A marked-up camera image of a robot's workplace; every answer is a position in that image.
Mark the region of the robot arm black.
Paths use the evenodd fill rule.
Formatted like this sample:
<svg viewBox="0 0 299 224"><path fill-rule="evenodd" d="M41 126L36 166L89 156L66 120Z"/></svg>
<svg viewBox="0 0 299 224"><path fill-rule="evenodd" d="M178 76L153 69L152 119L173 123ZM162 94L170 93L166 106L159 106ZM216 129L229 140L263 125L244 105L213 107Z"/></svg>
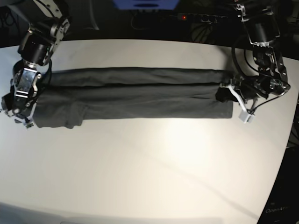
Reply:
<svg viewBox="0 0 299 224"><path fill-rule="evenodd" d="M222 87L229 89L241 107L239 119L250 123L259 107L259 98L268 103L271 101L269 95L278 99L291 88L280 51L281 33L274 13L275 1L220 0L219 5L233 8L245 29L245 34L239 36L231 48L236 74ZM236 46L244 39L253 46L253 59L257 65L255 76L245 74L237 61Z"/></svg>
<svg viewBox="0 0 299 224"><path fill-rule="evenodd" d="M10 92L1 99L1 110L26 128L33 126L36 103L47 88L43 80L52 77L51 57L71 24L63 0L34 0L29 8L46 18L37 21L36 12L27 18L29 28L18 48L21 60L13 67Z"/></svg>

